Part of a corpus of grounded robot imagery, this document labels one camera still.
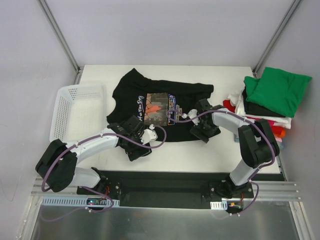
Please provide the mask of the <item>black graphic t-shirt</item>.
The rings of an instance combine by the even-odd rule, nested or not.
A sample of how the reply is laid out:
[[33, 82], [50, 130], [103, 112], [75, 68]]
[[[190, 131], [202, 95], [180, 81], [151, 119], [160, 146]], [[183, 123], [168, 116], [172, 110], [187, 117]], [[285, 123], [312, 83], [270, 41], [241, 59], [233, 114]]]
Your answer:
[[144, 77], [135, 68], [126, 73], [112, 93], [114, 110], [106, 117], [109, 124], [120, 123], [136, 116], [147, 126], [153, 124], [158, 141], [190, 142], [197, 137], [190, 130], [193, 122], [181, 123], [181, 114], [187, 114], [202, 99], [214, 92], [212, 84], [153, 80]]

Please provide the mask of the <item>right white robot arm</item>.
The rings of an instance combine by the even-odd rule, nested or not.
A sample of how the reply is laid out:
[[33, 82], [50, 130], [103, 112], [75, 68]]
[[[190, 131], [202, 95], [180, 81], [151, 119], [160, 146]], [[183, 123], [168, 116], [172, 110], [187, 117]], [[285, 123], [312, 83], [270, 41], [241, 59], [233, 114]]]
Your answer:
[[219, 133], [220, 127], [238, 137], [241, 160], [214, 188], [221, 197], [237, 197], [260, 169], [272, 165], [280, 153], [271, 126], [265, 119], [244, 118], [222, 105], [210, 105], [207, 99], [199, 100], [186, 116], [193, 122], [190, 133], [205, 143]]

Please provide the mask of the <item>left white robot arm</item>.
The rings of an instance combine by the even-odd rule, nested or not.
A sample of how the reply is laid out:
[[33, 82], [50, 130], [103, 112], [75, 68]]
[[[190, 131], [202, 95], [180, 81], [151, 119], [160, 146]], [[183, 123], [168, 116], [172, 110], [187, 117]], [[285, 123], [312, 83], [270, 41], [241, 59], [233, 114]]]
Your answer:
[[82, 168], [78, 164], [102, 151], [122, 148], [130, 161], [149, 155], [150, 142], [158, 138], [155, 126], [145, 126], [132, 116], [86, 139], [74, 142], [53, 140], [37, 163], [35, 170], [42, 177], [41, 190], [57, 193], [69, 186], [86, 187], [94, 194], [105, 193], [107, 178], [96, 167]]

